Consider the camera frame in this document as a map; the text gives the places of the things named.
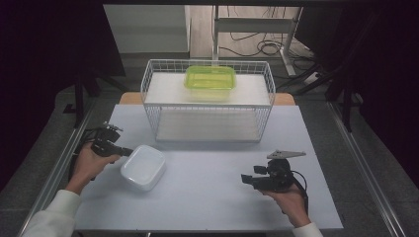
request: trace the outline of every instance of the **metal bar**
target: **metal bar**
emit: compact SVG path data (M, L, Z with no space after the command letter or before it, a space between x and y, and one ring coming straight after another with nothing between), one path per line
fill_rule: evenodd
M219 18L218 32L288 34L292 23L291 19Z
M214 6L212 60L218 60L218 6Z
M295 15L293 15L293 20L291 21L290 29L287 34L287 39L284 43L284 46L282 46L280 50L281 58L283 59L284 65L287 69L289 76L295 75L295 71L293 70L293 64L290 62L289 51L291 42L293 41L293 35L295 33L296 25L298 24L299 15L301 15L301 10L302 8L299 7L296 10Z
M83 83L81 76L78 75L76 77L76 83L74 84L74 91L75 91L75 101L76 101L76 123L74 124L74 128L77 128L81 121L83 120L84 116L84 105L83 105Z
M401 226L401 223L398 220L398 217L391 206L391 203L389 202L388 198L379 186L378 181L374 176L373 171L371 170L360 147L358 146L356 139L354 138L352 133L348 132L345 129L345 124L342 123L342 121L340 120L341 113L339 111L338 106L336 104L328 102L327 107L331 111L339 127L339 130L342 133L342 136L346 144L348 145L348 148L351 151L352 157L354 158L354 161L357 164L358 169L360 170L361 176L363 177L364 182L367 185L367 188L369 189L374 201L376 202L378 210L380 211L382 219L384 220L385 225L387 226L391 236L406 236Z
M32 206L26 220L24 221L24 224L21 228L21 230L18 233L18 236L22 236L25 232L29 221L32 219L32 217L40 210L45 209L49 203L52 201L52 198L55 196L56 189L59 185L59 182L62 179L62 176L65 173L65 170L68 166L68 163L71 160L72 154L78 144L78 141L80 140L81 136L83 135L83 131L87 125L87 122L89 121L93 108L96 104L96 99L92 98L87 103L87 113L84 117L84 119L80 122L79 127L74 128L70 139L68 140L67 144L65 144L65 147L63 151L61 152L61 155L59 156L58 160L55 162L54 167L52 168L51 172L49 173L48 178L46 179L46 182L43 184L43 187L40 191L40 194L38 195L34 205Z

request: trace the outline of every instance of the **dark curtain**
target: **dark curtain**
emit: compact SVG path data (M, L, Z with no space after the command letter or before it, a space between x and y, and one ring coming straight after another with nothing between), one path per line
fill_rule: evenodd
M0 189L46 125L56 94L90 68L125 75L101 4L0 2Z
M419 187L419 17L417 4L383 9L360 56L361 113Z

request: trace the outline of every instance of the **wire basket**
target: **wire basket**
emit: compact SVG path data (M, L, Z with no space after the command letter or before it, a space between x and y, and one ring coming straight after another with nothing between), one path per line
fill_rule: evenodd
M227 95L197 95L184 86L192 65L231 67L236 87ZM140 92L155 138L161 141L259 142L275 101L265 61L150 60Z

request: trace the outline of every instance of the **human hand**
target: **human hand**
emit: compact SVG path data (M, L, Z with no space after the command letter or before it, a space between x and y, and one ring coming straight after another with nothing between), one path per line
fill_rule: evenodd
M74 165L74 173L65 188L78 195L90 180L99 175L109 163L120 159L120 155L101 157L91 149L92 142L84 144Z
M274 199L283 213L288 216L290 223L295 228L311 223L308 214L305 212L304 199L302 198L301 191L295 184L292 184L286 193L275 193L271 191L260 192L264 196L269 196Z

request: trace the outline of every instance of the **white bowl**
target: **white bowl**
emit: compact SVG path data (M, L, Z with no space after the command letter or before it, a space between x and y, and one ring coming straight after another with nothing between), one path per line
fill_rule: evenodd
M150 191L166 170L163 153L147 145L140 145L121 167L121 174L142 191Z

